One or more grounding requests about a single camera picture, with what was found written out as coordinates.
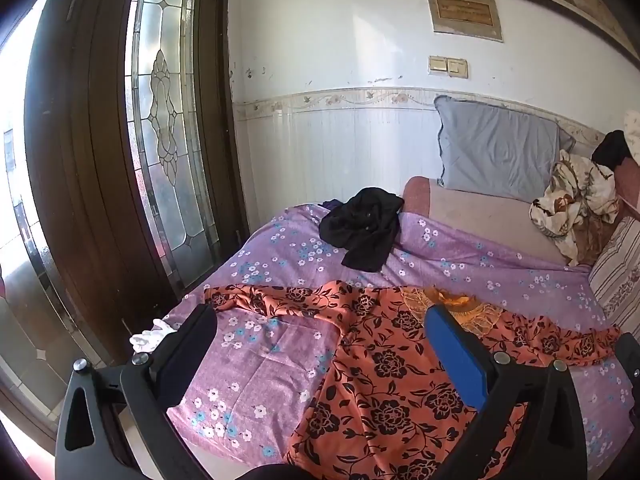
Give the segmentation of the striped floral pillow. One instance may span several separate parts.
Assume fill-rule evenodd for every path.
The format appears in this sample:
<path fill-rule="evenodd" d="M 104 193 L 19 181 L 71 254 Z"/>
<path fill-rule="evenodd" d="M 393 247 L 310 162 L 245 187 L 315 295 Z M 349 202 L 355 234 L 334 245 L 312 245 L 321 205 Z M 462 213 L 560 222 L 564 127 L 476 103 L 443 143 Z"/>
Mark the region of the striped floral pillow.
<path fill-rule="evenodd" d="M 640 228 L 625 217 L 591 269 L 589 284 L 608 322 L 639 340 Z"/>

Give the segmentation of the black garment behind pile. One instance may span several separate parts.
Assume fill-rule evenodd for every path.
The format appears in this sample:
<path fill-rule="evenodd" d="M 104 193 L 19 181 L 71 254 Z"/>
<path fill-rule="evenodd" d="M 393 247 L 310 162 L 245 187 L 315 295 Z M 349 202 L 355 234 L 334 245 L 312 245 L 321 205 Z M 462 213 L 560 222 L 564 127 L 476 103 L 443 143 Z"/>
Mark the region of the black garment behind pile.
<path fill-rule="evenodd" d="M 614 171 L 626 158 L 631 158 L 623 130 L 609 132 L 591 155 L 591 161 Z"/>

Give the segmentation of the black crumpled garment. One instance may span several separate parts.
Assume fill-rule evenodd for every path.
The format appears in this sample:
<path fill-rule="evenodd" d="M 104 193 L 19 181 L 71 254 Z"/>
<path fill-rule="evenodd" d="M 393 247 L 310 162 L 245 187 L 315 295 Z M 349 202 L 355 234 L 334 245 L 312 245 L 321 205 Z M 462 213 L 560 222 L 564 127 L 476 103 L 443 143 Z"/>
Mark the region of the black crumpled garment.
<path fill-rule="evenodd" d="M 399 213 L 405 201 L 382 188 L 363 188 L 326 214 L 320 238 L 345 255 L 342 265 L 361 272 L 382 269 L 400 232 Z"/>

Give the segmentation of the grey pillow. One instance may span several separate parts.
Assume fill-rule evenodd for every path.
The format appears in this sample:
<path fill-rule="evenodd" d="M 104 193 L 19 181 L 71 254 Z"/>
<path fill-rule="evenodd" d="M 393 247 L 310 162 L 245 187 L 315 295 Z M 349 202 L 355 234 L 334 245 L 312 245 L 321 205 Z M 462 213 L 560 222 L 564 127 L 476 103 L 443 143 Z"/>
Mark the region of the grey pillow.
<path fill-rule="evenodd" d="M 443 188 L 530 203 L 544 194 L 560 151 L 575 140 L 556 122 L 507 108 L 438 96 Z"/>

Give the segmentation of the cream floral hanging cloth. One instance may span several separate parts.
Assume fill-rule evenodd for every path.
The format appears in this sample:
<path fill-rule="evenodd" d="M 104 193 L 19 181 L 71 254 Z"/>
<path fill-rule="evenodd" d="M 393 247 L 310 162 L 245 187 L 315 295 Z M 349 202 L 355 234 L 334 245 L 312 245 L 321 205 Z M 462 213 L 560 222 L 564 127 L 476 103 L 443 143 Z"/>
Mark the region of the cream floral hanging cloth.
<path fill-rule="evenodd" d="M 626 111 L 623 133 L 631 158 L 640 166 L 640 112 L 638 110 Z"/>

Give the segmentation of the pink headboard cushion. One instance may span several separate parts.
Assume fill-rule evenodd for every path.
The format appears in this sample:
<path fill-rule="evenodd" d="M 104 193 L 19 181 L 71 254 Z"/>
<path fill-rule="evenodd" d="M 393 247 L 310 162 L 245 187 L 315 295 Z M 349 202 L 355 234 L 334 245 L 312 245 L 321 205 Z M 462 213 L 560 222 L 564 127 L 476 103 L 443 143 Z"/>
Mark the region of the pink headboard cushion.
<path fill-rule="evenodd" d="M 634 218 L 640 216 L 640 167 L 626 157 L 614 170 L 617 195 Z"/>

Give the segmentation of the purple floral bedsheet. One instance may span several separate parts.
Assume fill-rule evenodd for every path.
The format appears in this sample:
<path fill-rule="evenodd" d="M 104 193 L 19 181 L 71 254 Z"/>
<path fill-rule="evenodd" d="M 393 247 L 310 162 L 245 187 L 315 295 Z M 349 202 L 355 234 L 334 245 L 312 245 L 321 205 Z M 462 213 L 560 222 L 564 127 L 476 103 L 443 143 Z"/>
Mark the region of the purple floral bedsheet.
<path fill-rule="evenodd" d="M 316 289 L 341 281 L 357 288 L 436 287 L 514 314 L 545 316 L 566 330 L 613 327 L 594 299 L 585 268 L 523 255 L 417 214 L 400 216 L 400 233 L 381 270 L 342 265 L 341 249 L 320 238 L 324 209 L 283 211 L 168 314 L 178 325 L 214 287 Z M 326 377 L 341 340 L 332 324 L 299 315 L 268 316 L 241 308 L 218 311 L 218 332 L 181 402 L 168 412 L 191 443 L 241 463 L 286 462 L 290 437 Z M 612 356 L 568 366 L 586 437 L 591 478 L 598 478 L 628 440 L 634 398 Z"/>

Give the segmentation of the dark wooden glass door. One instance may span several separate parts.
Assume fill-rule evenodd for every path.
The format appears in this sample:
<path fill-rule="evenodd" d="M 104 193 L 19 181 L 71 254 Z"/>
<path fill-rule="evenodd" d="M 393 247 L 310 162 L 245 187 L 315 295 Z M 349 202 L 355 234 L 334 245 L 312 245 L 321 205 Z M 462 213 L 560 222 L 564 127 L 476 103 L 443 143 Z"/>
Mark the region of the dark wooden glass door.
<path fill-rule="evenodd" d="M 63 306 L 105 363 L 240 246 L 229 0 L 46 0 L 29 181 Z"/>

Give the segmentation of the cream brown floral cloth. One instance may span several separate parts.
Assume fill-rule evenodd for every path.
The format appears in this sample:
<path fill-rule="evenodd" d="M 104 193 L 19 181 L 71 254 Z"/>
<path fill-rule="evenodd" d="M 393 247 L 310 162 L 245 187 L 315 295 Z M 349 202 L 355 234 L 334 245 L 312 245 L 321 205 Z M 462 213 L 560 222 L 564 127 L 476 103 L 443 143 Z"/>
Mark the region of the cream brown floral cloth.
<path fill-rule="evenodd" d="M 567 151 L 560 151 L 544 195 L 529 207 L 530 221 L 569 266 L 596 262 L 619 214 L 614 172 Z"/>

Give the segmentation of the beige double wall switch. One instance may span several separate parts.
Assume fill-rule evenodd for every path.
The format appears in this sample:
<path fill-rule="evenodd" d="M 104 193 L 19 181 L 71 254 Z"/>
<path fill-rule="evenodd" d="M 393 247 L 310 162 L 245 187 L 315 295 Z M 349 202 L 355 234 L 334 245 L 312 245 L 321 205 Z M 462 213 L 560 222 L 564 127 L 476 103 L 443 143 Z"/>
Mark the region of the beige double wall switch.
<path fill-rule="evenodd" d="M 430 55 L 428 57 L 428 71 L 431 74 L 468 79 L 469 63 L 464 58 L 446 58 L 446 56 Z"/>

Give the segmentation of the white green small cloth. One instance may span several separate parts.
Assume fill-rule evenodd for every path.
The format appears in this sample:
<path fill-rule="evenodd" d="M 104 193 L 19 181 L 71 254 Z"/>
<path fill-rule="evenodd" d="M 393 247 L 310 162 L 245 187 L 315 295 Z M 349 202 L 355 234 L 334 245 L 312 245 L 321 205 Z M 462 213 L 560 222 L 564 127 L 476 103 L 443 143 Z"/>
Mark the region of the white green small cloth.
<path fill-rule="evenodd" d="M 169 335 L 175 333 L 175 329 L 160 318 L 154 318 L 150 330 L 142 330 L 129 338 L 134 353 L 152 353 L 160 343 Z"/>

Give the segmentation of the framed wall plaque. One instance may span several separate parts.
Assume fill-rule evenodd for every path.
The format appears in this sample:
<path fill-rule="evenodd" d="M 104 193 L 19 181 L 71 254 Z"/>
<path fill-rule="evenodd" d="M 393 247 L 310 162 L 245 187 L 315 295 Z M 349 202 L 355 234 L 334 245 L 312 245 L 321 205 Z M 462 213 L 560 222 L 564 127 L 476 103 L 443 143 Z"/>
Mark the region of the framed wall plaque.
<path fill-rule="evenodd" d="M 427 0 L 435 34 L 503 42 L 496 0 Z"/>

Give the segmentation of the pink mattress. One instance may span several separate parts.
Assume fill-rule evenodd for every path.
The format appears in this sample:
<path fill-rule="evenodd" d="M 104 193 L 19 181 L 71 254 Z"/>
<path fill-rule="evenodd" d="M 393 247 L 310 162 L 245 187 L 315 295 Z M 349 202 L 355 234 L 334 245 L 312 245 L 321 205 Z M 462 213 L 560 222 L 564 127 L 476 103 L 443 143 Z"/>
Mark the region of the pink mattress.
<path fill-rule="evenodd" d="M 523 255 L 565 264 L 559 249 L 530 221 L 529 204 L 442 188 L 426 177 L 409 179 L 402 197 L 408 212 L 491 240 Z"/>

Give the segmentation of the orange black floral garment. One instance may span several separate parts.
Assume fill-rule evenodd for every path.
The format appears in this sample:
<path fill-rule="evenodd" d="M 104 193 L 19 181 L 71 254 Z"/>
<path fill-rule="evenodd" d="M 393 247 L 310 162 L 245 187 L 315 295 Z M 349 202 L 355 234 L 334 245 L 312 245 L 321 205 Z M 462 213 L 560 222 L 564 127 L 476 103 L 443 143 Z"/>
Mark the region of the orange black floral garment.
<path fill-rule="evenodd" d="M 476 411 L 459 393 L 424 336 L 426 310 L 442 300 L 464 330 L 518 364 L 598 365 L 614 353 L 617 327 L 566 330 L 436 287 L 209 289 L 209 307 L 275 318 L 326 321 L 341 335 L 326 377 L 290 437 L 285 460 L 318 479 L 429 479 Z"/>

